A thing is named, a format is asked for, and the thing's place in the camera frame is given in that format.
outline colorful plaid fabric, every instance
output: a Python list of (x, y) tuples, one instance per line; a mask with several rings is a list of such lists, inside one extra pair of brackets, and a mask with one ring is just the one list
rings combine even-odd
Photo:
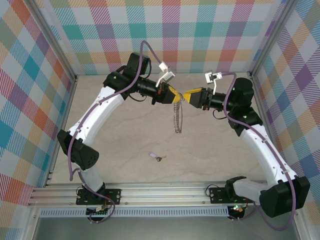
[[(178, 73), (247, 72), (269, 34), (270, 10), (280, 5), (279, 0), (50, 0), (48, 9), (37, 2), (74, 70), (86, 75), (126, 64), (142, 40)], [(150, 57), (152, 71), (159, 72)]]
[(23, 0), (0, 7), (0, 239), (22, 233), (56, 143), (71, 80)]
[(309, 232), (320, 236), (319, 13), (320, 1), (298, 2), (256, 83), (277, 148), (311, 183), (305, 209)]

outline plaid backdrop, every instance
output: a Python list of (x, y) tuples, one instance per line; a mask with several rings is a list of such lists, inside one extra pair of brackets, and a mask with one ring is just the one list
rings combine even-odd
[(0, 239), (14, 240), (44, 180), (72, 82), (23, 1), (0, 2)]
[(311, 183), (305, 209), (319, 237), (320, 0), (299, 1), (257, 77), (277, 148)]
[(75, 72), (86, 75), (126, 64), (142, 40), (178, 73), (247, 72), (285, 2), (37, 0)]

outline beige floor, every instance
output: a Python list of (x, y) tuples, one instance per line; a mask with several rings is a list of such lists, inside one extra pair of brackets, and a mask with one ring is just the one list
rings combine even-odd
[[(66, 129), (78, 121), (97, 97), (105, 78), (101, 75), (79, 78)], [(224, 77), (217, 92), (225, 93), (231, 80)], [(178, 74), (170, 84), (181, 93), (207, 87), (204, 74)], [(150, 98), (144, 102), (128, 98), (119, 106), (92, 146), (100, 153), (97, 167), (102, 179), (108, 183), (225, 181), (239, 175), (251, 180), (265, 179), (254, 155), (226, 120), (216, 120), (212, 110), (202, 111), (187, 102), (182, 106), (181, 134), (174, 130), (173, 105), (151, 105)], [(157, 162), (149, 152), (167, 157)], [(73, 181), (80, 182), (78, 176)], [(67, 157), (61, 150), (51, 182), (69, 182)]]

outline small key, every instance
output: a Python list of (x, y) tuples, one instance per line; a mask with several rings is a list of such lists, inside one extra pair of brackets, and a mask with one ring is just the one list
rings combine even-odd
[(158, 161), (158, 162), (161, 162), (162, 159), (165, 159), (167, 156), (158, 156), (156, 157), (155, 159)]

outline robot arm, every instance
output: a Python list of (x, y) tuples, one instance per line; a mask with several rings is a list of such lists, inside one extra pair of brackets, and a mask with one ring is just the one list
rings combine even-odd
[[(207, 83), (215, 83), (215, 79), (217, 78), (219, 78), (218, 74), (206, 74)], [(270, 141), (260, 117), (251, 107), (252, 97), (254, 96), (252, 87), (253, 85), (249, 79), (237, 78), (227, 100), (226, 110), (232, 119), (251, 126), (264, 136), (266, 140), (262, 140), (251, 128), (246, 128), (230, 120), (228, 123), (256, 156), (266, 176), (267, 184), (253, 182), (244, 176), (238, 176), (226, 181), (225, 190), (231, 201), (236, 196), (245, 197), (256, 203), (260, 203), (261, 208), (269, 217), (275, 217), (292, 210), (292, 193), (285, 173), (292, 180), (294, 186), (296, 209), (303, 207), (310, 183), (305, 176), (297, 176)], [(184, 94), (184, 98), (196, 108), (202, 108), (203, 110), (214, 108), (222, 111), (226, 94), (215, 92), (215, 90), (210, 88), (195, 88), (187, 91)], [(284, 165), (285, 170), (281, 168), (280, 163), (265, 141), (268, 141), (271, 149)]]
[[(93, 191), (98, 192), (99, 194), (102, 193), (102, 195), (104, 195), (104, 183), (100, 178), (95, 165), (99, 158), (99, 153), (91, 148), (91, 146), (99, 129), (103, 126), (111, 113), (132, 93), (140, 93), (143, 96), (151, 97), (151, 104), (153, 105), (156, 102), (172, 104), (180, 100), (179, 93), (173, 87), (165, 81), (160, 82), (163, 77), (158, 82), (155, 82), (139, 76), (135, 84), (127, 91), (102, 101), (113, 95), (115, 92), (123, 90), (133, 82), (133, 79), (137, 74), (138, 61), (139, 55), (132, 53), (126, 66), (110, 73), (103, 82), (103, 87), (98, 93), (98, 96), (83, 117), (73, 125), (68, 132), (60, 130), (57, 135), (64, 154), (68, 155), (71, 139), (77, 132), (71, 148), (71, 162), (76, 164), (79, 168), (86, 185)], [(142, 70), (139, 75), (145, 74), (150, 59), (143, 56), (142, 62)], [(80, 128), (79, 125), (89, 111), (89, 115), (85, 118)]]

